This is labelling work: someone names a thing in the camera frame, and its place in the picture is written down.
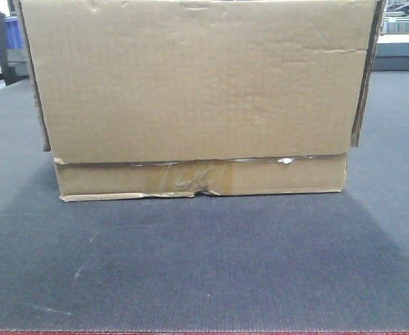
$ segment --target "floor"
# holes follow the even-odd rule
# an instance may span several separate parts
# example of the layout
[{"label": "floor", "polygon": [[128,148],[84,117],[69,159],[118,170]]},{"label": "floor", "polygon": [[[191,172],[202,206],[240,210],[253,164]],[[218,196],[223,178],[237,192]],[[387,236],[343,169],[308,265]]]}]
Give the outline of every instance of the floor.
[{"label": "floor", "polygon": [[409,73],[374,73],[342,193],[63,203],[0,90],[0,329],[409,332]]}]

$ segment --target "corrugated cardboard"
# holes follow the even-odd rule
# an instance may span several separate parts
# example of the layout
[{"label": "corrugated cardboard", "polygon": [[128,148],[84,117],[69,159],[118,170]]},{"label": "corrugated cardboard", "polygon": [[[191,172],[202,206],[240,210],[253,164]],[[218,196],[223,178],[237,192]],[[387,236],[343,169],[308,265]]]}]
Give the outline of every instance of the corrugated cardboard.
[{"label": "corrugated cardboard", "polygon": [[[249,186],[238,179],[222,188],[211,178],[188,194],[341,190],[345,161],[331,183],[325,158],[294,160],[287,170],[270,167],[271,159],[231,160],[345,160],[355,120],[361,124],[381,3],[19,1],[63,195],[165,196],[179,191],[173,181],[160,189],[159,180],[146,181],[166,166],[201,174],[209,164],[251,175]],[[132,165],[172,161],[193,163]],[[307,178],[314,162],[327,164],[318,170],[325,184]],[[278,181],[285,171],[295,184]]]},{"label": "corrugated cardboard", "polygon": [[339,192],[345,155],[176,163],[56,165],[65,201],[147,196]]}]

